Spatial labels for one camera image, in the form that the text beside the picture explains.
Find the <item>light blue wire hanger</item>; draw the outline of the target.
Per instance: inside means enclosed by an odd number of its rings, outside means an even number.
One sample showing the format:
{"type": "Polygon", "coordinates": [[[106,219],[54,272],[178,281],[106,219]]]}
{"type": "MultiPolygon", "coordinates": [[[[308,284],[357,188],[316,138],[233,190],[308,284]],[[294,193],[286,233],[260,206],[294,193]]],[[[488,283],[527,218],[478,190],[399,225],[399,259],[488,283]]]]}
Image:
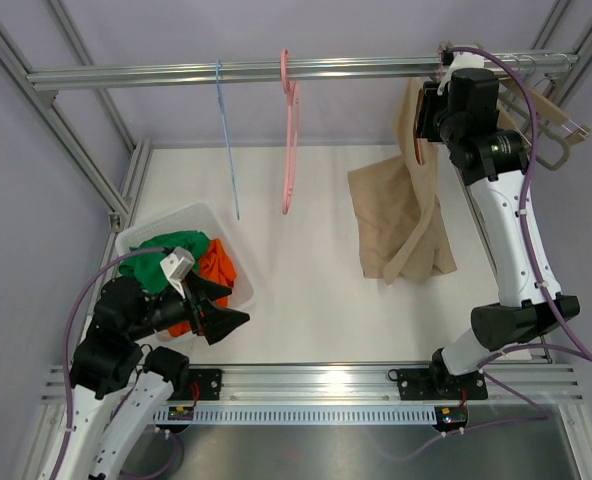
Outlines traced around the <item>light blue wire hanger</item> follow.
{"type": "Polygon", "coordinates": [[[217,90],[217,101],[218,101],[218,106],[219,106],[219,111],[220,111],[223,136],[224,136],[224,142],[225,142],[225,149],[226,149],[227,160],[228,160],[228,165],[229,165],[235,218],[237,221],[240,221],[241,212],[240,212],[240,203],[239,203],[239,197],[238,197],[236,172],[235,172],[235,165],[234,165],[233,156],[232,156],[231,139],[230,139],[229,125],[228,125],[226,104],[225,104],[224,92],[223,92],[223,87],[222,87],[222,68],[223,68],[222,62],[220,59],[218,59],[215,64],[215,85],[216,85],[216,90],[217,90]]]}

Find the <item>pink hanger with beige shirt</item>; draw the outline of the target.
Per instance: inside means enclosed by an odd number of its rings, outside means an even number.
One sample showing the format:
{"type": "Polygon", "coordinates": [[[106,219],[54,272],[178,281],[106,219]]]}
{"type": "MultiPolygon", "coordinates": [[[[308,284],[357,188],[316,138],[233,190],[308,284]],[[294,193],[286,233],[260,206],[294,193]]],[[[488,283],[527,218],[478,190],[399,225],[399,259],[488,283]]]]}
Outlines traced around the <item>pink hanger with beige shirt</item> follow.
{"type": "Polygon", "coordinates": [[[425,164],[425,160],[423,157],[423,151],[422,151],[421,138],[418,136],[418,126],[419,126],[420,113],[422,110],[423,97],[424,97],[423,89],[419,89],[418,95],[417,95],[417,100],[416,100],[414,126],[413,126],[413,141],[414,141],[415,159],[416,159],[417,164],[419,166],[423,166],[425,164]]]}

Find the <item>orange t shirt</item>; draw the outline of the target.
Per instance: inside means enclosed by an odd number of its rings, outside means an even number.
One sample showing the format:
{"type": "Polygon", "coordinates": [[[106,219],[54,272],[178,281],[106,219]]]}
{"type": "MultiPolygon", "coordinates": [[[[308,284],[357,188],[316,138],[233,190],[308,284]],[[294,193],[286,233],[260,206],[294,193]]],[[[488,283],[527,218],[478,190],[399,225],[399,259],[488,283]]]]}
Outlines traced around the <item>orange t shirt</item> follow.
{"type": "MultiPolygon", "coordinates": [[[[237,272],[220,239],[215,238],[209,241],[206,251],[199,260],[199,275],[233,290],[237,272]]],[[[220,307],[228,307],[228,298],[220,298],[216,300],[216,304],[220,307]]],[[[190,331],[190,324],[186,321],[168,329],[172,338],[180,337],[190,331]]]]}

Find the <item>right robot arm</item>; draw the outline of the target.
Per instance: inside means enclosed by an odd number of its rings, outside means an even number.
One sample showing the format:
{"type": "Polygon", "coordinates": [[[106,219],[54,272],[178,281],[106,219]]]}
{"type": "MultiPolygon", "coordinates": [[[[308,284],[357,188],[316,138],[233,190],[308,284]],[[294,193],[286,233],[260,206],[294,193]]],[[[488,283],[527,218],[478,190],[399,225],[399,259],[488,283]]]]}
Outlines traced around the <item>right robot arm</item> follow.
{"type": "Polygon", "coordinates": [[[471,327],[437,350],[428,384],[440,397],[472,380],[493,352],[525,344],[580,312],[549,268],[529,198],[521,193],[529,161],[520,135],[498,127],[499,81],[483,68],[464,68],[445,83],[427,81],[420,94],[418,138],[444,144],[486,225],[496,265],[498,300],[474,308],[471,327]]]}

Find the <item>pink hanger with green shirt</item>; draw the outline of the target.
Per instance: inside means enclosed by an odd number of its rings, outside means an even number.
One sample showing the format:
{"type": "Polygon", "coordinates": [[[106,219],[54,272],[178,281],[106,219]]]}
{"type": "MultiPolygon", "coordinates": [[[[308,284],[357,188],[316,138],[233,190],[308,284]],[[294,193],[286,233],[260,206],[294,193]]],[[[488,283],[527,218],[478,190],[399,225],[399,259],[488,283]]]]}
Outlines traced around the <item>pink hanger with green shirt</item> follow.
{"type": "Polygon", "coordinates": [[[280,55],[280,80],[287,102],[286,159],[282,197],[282,214],[290,210],[297,166],[298,139],[300,128],[300,85],[288,76],[289,52],[283,49],[280,55]]]}

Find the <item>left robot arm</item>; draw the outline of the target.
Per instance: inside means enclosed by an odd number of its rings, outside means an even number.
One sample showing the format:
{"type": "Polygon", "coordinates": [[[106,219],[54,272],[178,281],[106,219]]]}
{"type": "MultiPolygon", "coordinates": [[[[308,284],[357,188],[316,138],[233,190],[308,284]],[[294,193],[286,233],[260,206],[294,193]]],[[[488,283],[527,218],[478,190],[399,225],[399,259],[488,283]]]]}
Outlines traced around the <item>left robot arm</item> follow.
{"type": "Polygon", "coordinates": [[[40,478],[115,479],[165,402],[216,398],[186,355],[164,346],[144,353],[139,342],[182,322],[209,345],[224,340],[250,319],[218,305],[231,292],[193,271],[157,294],[130,276],[106,283],[84,339],[68,357],[64,424],[40,478]]]}

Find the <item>green t shirt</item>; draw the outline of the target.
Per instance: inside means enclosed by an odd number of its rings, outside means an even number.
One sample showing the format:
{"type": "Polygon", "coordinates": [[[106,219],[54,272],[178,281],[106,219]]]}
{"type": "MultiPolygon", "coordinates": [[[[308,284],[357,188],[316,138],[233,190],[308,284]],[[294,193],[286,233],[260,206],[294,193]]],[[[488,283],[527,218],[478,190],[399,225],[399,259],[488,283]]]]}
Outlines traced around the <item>green t shirt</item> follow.
{"type": "Polygon", "coordinates": [[[132,251],[162,248],[164,251],[130,257],[118,268],[121,276],[135,278],[149,294],[158,294],[168,286],[160,261],[176,247],[181,247],[199,260],[208,250],[210,238],[201,231],[176,231],[153,237],[132,251]]]}

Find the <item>beige t shirt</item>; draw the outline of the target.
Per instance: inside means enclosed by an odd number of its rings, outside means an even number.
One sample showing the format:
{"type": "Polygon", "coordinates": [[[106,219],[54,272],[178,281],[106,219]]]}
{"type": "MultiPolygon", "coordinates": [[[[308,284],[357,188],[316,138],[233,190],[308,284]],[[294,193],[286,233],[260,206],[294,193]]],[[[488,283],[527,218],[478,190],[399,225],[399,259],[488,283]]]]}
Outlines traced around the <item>beige t shirt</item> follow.
{"type": "Polygon", "coordinates": [[[399,154],[348,173],[363,275],[392,284],[423,284],[457,270],[438,199],[439,152],[421,139],[425,164],[415,159],[413,126],[422,82],[407,82],[394,133],[399,154]]]}

